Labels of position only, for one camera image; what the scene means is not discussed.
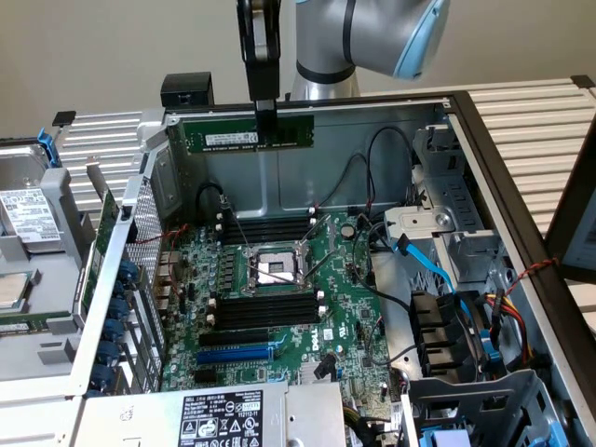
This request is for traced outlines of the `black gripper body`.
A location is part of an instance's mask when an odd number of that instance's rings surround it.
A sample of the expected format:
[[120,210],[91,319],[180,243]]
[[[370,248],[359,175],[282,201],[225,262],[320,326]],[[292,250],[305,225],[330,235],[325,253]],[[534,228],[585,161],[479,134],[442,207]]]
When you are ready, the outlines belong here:
[[280,58],[279,1],[237,1],[237,22],[245,63]]

